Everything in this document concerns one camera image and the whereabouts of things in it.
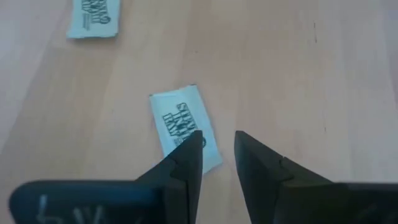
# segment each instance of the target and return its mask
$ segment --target wooden table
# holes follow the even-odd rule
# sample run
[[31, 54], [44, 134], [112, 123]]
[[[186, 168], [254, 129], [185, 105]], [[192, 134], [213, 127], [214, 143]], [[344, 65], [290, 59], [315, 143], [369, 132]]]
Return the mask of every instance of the wooden table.
[[0, 5], [1, 223], [28, 180], [150, 169], [149, 95], [192, 83], [224, 159], [197, 223], [249, 223], [237, 129], [331, 180], [398, 181], [397, 1], [122, 0], [118, 37], [91, 40], [65, 38], [71, 1]]

